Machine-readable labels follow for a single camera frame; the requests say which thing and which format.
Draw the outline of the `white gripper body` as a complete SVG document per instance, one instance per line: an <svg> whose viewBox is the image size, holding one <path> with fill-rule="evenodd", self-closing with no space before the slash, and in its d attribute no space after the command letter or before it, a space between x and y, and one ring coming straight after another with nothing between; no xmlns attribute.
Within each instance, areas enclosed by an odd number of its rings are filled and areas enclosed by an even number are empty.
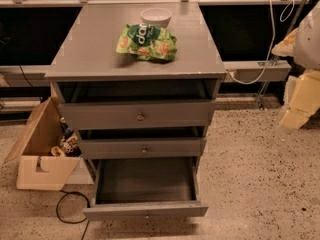
<svg viewBox="0 0 320 240"><path fill-rule="evenodd" d="M320 109L320 71L307 69L286 82L284 102L290 112L312 116Z"/></svg>

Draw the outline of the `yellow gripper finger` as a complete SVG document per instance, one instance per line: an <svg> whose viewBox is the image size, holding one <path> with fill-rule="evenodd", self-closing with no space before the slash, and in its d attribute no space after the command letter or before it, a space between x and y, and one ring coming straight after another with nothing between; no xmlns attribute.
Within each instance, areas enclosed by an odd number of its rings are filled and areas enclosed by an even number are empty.
<svg viewBox="0 0 320 240"><path fill-rule="evenodd" d="M300 129L309 119L309 114L283 106L279 112L277 128L282 132L291 133Z"/></svg>

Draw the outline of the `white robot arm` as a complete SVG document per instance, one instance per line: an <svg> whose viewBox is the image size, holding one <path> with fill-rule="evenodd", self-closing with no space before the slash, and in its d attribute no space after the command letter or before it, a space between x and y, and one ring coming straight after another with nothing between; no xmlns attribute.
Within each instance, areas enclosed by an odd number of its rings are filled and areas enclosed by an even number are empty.
<svg viewBox="0 0 320 240"><path fill-rule="evenodd" d="M290 56L305 71L290 76L284 92L284 106L278 127L285 132L298 130L320 109L320 1L299 26L272 49L276 56Z"/></svg>

